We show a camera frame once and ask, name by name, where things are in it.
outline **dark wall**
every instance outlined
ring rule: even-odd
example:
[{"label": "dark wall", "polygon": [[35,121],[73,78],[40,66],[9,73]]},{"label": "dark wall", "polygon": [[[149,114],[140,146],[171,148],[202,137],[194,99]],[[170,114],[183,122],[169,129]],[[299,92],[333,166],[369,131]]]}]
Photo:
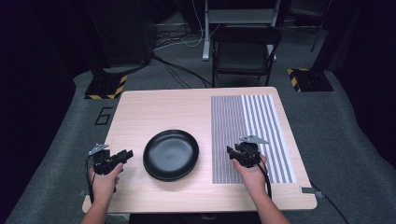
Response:
[{"label": "dark wall", "polygon": [[75,92],[73,74],[26,1],[0,1],[0,223],[47,153]]},{"label": "dark wall", "polygon": [[364,1],[349,50],[336,73],[357,121],[379,154],[396,167],[396,8]]}]

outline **table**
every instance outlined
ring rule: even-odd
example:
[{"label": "table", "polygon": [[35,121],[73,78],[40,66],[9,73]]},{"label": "table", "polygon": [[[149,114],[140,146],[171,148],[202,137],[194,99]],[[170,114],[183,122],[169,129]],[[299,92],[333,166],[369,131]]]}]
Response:
[{"label": "table", "polygon": [[[255,211],[243,184],[212,184],[211,96],[263,95],[274,98],[279,123],[289,149],[297,182],[272,184],[273,200],[281,210],[313,209],[313,194],[301,193],[308,187],[299,150],[293,138],[278,93],[272,87],[126,91],[120,98],[106,142],[111,155],[132,149],[134,156],[124,165],[109,213],[180,213]],[[164,130],[179,129],[198,142],[199,159],[194,169],[174,182],[151,177],[143,165],[145,145]],[[82,209],[91,203],[86,197]]]},{"label": "table", "polygon": [[205,42],[202,59],[209,60],[210,51],[210,29],[209,23],[265,23],[272,26],[276,25],[277,12],[280,0],[276,0],[274,8],[260,9],[209,9],[208,0],[205,0]]}]

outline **gray and white striped cloth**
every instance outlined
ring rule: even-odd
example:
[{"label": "gray and white striped cloth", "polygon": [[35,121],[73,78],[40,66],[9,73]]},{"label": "gray and white striped cloth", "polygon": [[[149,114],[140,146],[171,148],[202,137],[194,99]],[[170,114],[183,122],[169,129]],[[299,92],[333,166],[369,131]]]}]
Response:
[{"label": "gray and white striped cloth", "polygon": [[212,96],[212,167],[214,184],[239,184],[227,146],[235,148],[240,137],[256,135],[269,144],[259,144],[268,158],[271,183],[295,183],[295,174],[280,128],[274,100],[269,95]]}]

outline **person's left hand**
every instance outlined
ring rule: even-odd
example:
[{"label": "person's left hand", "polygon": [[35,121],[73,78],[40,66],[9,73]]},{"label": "person's left hand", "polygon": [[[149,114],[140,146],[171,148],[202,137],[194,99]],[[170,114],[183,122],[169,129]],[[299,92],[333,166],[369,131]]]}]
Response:
[{"label": "person's left hand", "polygon": [[119,183],[119,173],[123,164],[119,163],[109,174],[98,175],[90,169],[90,178],[93,188],[93,197],[96,203],[109,204],[113,197],[114,187]]}]

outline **forearm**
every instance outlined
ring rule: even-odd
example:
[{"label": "forearm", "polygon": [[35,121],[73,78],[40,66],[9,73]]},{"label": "forearm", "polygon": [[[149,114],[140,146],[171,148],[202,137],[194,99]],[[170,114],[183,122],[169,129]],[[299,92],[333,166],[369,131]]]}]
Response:
[{"label": "forearm", "polygon": [[270,197],[263,191],[253,191],[250,194],[254,204],[256,205],[257,212],[259,213],[262,224],[283,224],[289,223],[282,212],[276,207]]},{"label": "forearm", "polygon": [[81,224],[104,224],[107,217],[108,204],[94,202]]}]

